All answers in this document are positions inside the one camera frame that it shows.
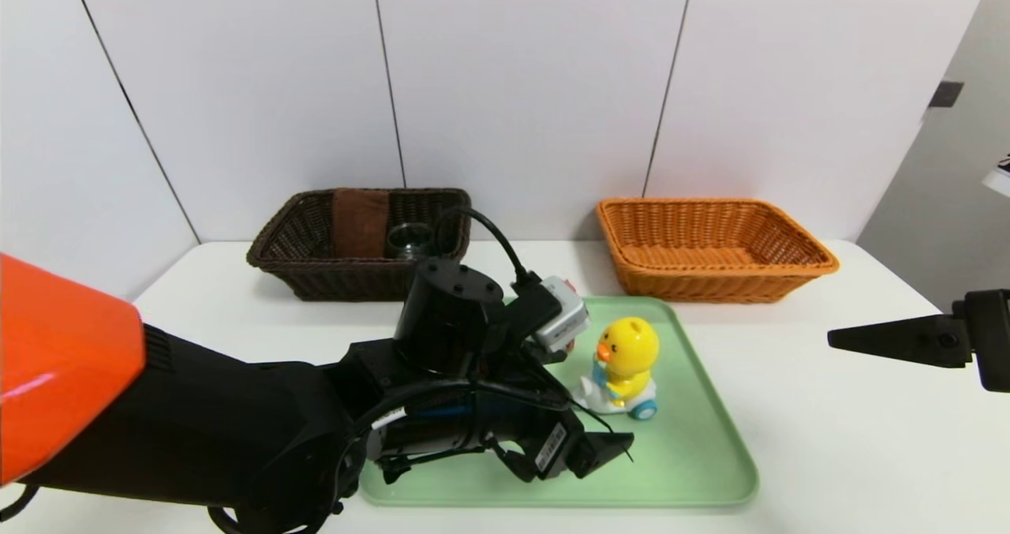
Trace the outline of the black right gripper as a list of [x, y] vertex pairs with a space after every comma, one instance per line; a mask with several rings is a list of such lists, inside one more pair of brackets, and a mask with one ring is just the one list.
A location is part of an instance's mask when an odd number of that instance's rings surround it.
[[935, 368], [965, 368], [975, 357], [985, 390], [1009, 391], [1006, 289], [969, 292], [950, 314], [834, 329], [827, 340], [834, 349]]

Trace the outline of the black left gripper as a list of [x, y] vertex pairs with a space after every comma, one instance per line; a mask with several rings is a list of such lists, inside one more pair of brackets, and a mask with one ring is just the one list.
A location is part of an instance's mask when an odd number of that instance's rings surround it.
[[628, 454], [635, 440], [629, 432], [585, 432], [570, 402], [533, 394], [479, 390], [472, 395], [472, 423], [477, 446], [523, 483], [567, 470], [585, 479]]

